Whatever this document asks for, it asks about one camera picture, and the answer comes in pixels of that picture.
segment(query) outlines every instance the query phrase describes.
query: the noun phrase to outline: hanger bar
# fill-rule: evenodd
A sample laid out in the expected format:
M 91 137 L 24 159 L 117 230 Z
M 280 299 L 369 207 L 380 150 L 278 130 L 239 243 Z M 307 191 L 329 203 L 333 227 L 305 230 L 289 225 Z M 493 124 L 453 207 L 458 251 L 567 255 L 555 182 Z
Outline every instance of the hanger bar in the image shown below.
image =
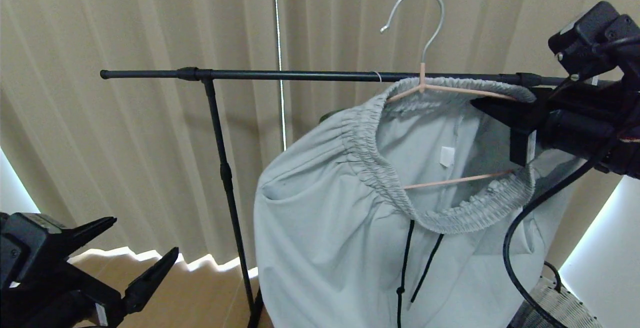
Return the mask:
M 397 82 L 404 78 L 418 77 L 409 72 L 332 72 L 316 70 L 215 70 L 186 67 L 178 70 L 101 70 L 100 77 L 110 78 L 179 78 L 181 80 L 284 80 L 284 81 L 332 81 L 332 82 Z M 525 87 L 557 86 L 565 78 L 542 77 L 534 73 L 515 74 L 468 74 L 468 73 L 427 73 L 426 77 L 467 78 L 488 80 Z M 609 84 L 600 80 L 598 85 Z

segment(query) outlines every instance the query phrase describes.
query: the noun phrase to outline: black clothing rack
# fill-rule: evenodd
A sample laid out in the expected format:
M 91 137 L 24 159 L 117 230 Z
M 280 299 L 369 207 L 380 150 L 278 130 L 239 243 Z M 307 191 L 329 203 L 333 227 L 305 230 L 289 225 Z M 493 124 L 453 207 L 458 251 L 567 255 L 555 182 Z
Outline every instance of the black clothing rack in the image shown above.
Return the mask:
M 237 246 L 238 256 L 240 257 L 240 268 L 242 269 L 242 278 L 244 280 L 244 289 L 246 291 L 249 310 L 248 328 L 256 328 L 260 321 L 260 315 L 263 310 L 263 296 L 258 289 L 258 294 L 254 299 L 249 279 L 249 269 L 247 267 L 247 258 L 245 257 L 245 246 L 240 232 L 240 221 L 238 219 L 238 209 L 236 207 L 236 199 L 234 197 L 234 187 L 232 181 L 232 172 L 229 162 L 227 161 L 227 153 L 225 150 L 225 142 L 222 137 L 222 126 L 220 125 L 220 115 L 218 113 L 218 105 L 216 102 L 216 92 L 214 88 L 214 80 L 291 80 L 291 81 L 329 81 L 329 82 L 397 82 L 404 78 L 418 77 L 418 73 L 397 73 L 397 72 L 323 72 L 323 71 L 302 71 L 302 70 L 215 70 L 215 69 L 199 69 L 193 66 L 180 68 L 177 70 L 101 70 L 100 77 L 108 80 L 110 78 L 178 78 L 192 82 L 200 81 L 204 84 L 206 97 L 208 98 L 208 106 L 211 113 L 211 121 L 215 133 L 215 143 L 217 145 L 217 153 L 220 159 L 220 178 L 226 193 L 226 200 L 229 205 L 229 213 L 231 214 L 231 225 L 233 226 L 233 235 L 235 236 L 235 244 Z M 560 77 L 542 77 L 534 73 L 515 73 L 515 74 L 459 74 L 459 73 L 427 73 L 426 77 L 450 77 L 450 78 L 467 78 L 474 80 L 490 80 L 505 84 L 521 85 L 524 87 L 537 86 L 557 86 L 562 83 L 565 78 Z

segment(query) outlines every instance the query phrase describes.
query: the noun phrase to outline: floor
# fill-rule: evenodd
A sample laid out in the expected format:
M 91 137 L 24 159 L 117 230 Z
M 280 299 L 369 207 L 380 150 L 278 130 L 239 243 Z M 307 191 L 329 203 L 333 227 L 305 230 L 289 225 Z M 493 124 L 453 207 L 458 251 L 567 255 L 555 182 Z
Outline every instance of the floor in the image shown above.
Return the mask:
M 83 254 L 73 264 L 124 293 L 127 285 L 157 258 L 139 261 L 133 255 Z M 254 294 L 258 278 L 252 280 Z M 247 295 L 240 267 L 216 271 L 204 262 L 189 271 L 185 262 L 176 263 L 142 312 L 126 316 L 119 328 L 240 328 L 249 321 Z M 91 326 L 88 322 L 78 327 Z M 273 328 L 265 310 L 259 328 Z

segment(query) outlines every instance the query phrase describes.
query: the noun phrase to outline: black drawstring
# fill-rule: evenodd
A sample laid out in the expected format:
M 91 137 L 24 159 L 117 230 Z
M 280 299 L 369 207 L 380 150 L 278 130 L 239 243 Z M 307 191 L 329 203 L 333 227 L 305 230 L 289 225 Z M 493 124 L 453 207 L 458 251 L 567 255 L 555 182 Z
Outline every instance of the black drawstring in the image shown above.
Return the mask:
M 402 262 L 402 276 L 400 278 L 400 287 L 395 290 L 395 293 L 398 294 L 398 328 L 402 328 L 402 323 L 400 322 L 400 312 L 402 311 L 402 294 L 405 293 L 405 274 L 407 273 L 407 260 L 409 260 L 409 246 L 411 245 L 411 235 L 414 233 L 414 225 L 416 222 L 414 220 L 409 223 L 409 233 L 406 235 L 406 246 L 404 248 L 404 260 Z
M 442 237 L 444 237 L 444 234 L 441 234 L 441 235 L 438 236 L 438 240 L 436 240 L 436 244 L 435 244 L 435 246 L 433 246 L 433 249 L 431 250 L 431 254 L 429 255 L 429 260 L 427 260 L 427 265 L 424 267 L 424 271 L 422 273 L 422 277 L 420 277 L 420 282 L 418 282 L 418 286 L 415 288 L 415 291 L 413 292 L 413 296 L 411 297 L 411 303 L 413 303 L 416 300 L 416 296 L 418 296 L 418 291 L 420 291 L 420 287 L 423 286 L 423 282 L 425 281 L 425 277 L 427 276 L 427 272 L 429 271 L 429 266 L 432 265 L 432 260 L 434 260 L 434 256 L 436 255 L 436 251 L 438 251 L 438 247 L 440 246 L 440 243 L 442 242 Z M 406 253 L 405 253 L 405 256 L 404 256 L 404 260 L 405 260 L 405 262 L 407 260 L 407 254 Z

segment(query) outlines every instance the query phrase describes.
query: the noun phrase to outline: beige curtain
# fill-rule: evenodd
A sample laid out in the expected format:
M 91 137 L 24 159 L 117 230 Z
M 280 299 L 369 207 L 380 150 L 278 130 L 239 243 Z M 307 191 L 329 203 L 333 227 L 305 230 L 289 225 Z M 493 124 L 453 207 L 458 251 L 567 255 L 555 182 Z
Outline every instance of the beige curtain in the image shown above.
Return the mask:
M 42 212 L 118 222 L 94 247 L 238 256 L 204 87 L 101 69 L 277 69 L 274 0 L 2 0 L 2 149 Z M 282 150 L 277 82 L 216 82 L 253 265 L 260 172 Z
M 2 149 L 40 209 L 71 224 L 117 216 L 117 227 L 97 242 L 103 249 L 180 246 L 188 261 L 206 253 L 218 263 L 234 258 L 202 86 L 101 80 L 98 72 L 277 69 L 278 36 L 283 69 L 416 71 L 439 15 L 434 0 L 406 0 L 380 34 L 396 0 L 276 1 L 279 21 L 275 0 L 2 0 Z M 444 0 L 427 71 L 562 76 L 547 39 L 598 1 Z M 608 1 L 640 19 L 640 0 Z M 216 83 L 249 262 L 254 189 L 281 151 L 282 134 L 291 144 L 323 114 L 387 85 L 284 82 L 282 132 L 278 82 Z M 558 237 L 573 233 L 551 248 L 555 264 L 618 180 L 598 173 L 583 179 L 578 192 L 601 198 L 574 199 L 567 216 L 582 219 L 578 226 L 563 221 Z M 587 203 L 594 205 L 585 210 Z

